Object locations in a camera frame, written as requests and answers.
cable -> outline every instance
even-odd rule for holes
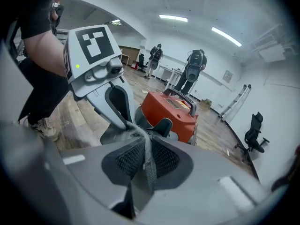
[[[145,87],[143,87],[142,85],[140,85],[140,84],[138,84],[137,82],[135,82],[135,81],[132,81],[133,83],[135,83],[135,84],[137,84],[137,85],[139,85],[139,86],[141,86],[142,88],[145,88]]]
[[[181,71],[186,67],[187,63],[188,63],[188,61],[187,61],[186,64],[183,66],[183,68],[181,69]]]

ceiling light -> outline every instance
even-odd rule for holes
[[[240,44],[237,40],[235,40],[234,38],[232,38],[228,34],[220,31],[219,29],[216,29],[216,28],[213,27],[211,30],[214,31],[214,32],[216,32],[216,33],[218,33],[218,34],[220,34],[220,35],[222,35],[223,37],[227,38],[228,40],[232,41],[237,46],[239,46],[239,47],[242,46],[242,44]]]
[[[175,17],[175,16],[169,16],[169,15],[159,15],[160,18],[167,18],[167,19],[174,19],[174,20],[179,20],[183,22],[188,22],[187,18],[184,17]]]

aluminum ladder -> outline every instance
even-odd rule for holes
[[[251,90],[251,85],[248,86],[245,84],[242,90],[239,92],[237,97],[219,114],[219,117],[224,121],[228,114],[237,106],[237,104],[249,94]]]

black office chair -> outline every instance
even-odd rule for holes
[[[138,69],[138,71],[141,71],[142,73],[146,73],[146,71],[144,71],[144,68],[147,68],[148,63],[146,63],[146,65],[144,65],[144,54],[140,54],[139,55],[139,63],[137,64],[140,68]]]
[[[263,141],[260,144],[257,141],[258,134],[262,133],[260,131],[262,122],[263,122],[263,116],[259,112],[257,113],[257,115],[252,114],[250,129],[245,134],[245,143],[248,144],[248,148],[246,149],[239,144],[236,144],[234,146],[235,148],[239,147],[240,149],[242,149],[244,155],[246,155],[248,152],[252,152],[253,149],[261,153],[264,153],[264,149],[262,148],[262,145],[265,143],[269,143],[269,140],[263,137]]]

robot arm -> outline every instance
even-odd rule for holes
[[[126,121],[133,121],[134,99],[119,55],[107,25],[69,31],[64,62],[74,98],[86,97],[98,114],[125,130]]]

